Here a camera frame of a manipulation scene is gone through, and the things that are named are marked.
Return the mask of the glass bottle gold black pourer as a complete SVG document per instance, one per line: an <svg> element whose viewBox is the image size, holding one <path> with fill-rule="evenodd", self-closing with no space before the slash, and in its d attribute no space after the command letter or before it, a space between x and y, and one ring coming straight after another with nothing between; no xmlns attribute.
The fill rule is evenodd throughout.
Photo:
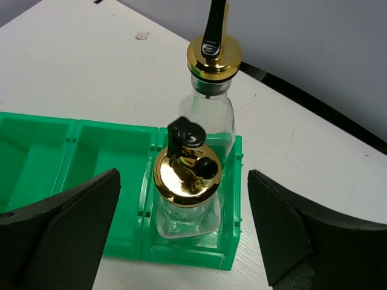
<svg viewBox="0 0 387 290"><path fill-rule="evenodd" d="M155 220L163 238L201 236L219 227L222 172L199 124L181 116L167 126L167 146L156 157L153 171Z"/></svg>

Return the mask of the glass bottle with dark bottom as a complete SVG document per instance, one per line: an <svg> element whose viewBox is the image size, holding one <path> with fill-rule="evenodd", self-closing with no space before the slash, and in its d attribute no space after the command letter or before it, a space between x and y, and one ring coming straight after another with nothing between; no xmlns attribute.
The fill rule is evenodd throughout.
<svg viewBox="0 0 387 290"><path fill-rule="evenodd" d="M204 33L187 48L191 93L182 99L178 114L206 131L206 144L222 163L235 143L235 114L228 91L241 61L240 44L227 35L229 5L212 1Z"/></svg>

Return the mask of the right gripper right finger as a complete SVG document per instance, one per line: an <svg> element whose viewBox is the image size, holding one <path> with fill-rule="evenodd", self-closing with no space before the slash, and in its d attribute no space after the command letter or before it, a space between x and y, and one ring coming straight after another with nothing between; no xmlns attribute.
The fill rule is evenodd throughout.
<svg viewBox="0 0 387 290"><path fill-rule="evenodd" d="M273 289L385 289L386 225L309 200L257 170L250 207Z"/></svg>

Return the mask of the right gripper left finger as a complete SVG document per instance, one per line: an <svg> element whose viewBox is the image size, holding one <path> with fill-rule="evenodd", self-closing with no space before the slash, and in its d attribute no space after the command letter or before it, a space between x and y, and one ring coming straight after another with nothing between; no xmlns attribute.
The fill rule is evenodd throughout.
<svg viewBox="0 0 387 290"><path fill-rule="evenodd" d="M119 200L111 168L1 213L1 289L91 289Z"/></svg>

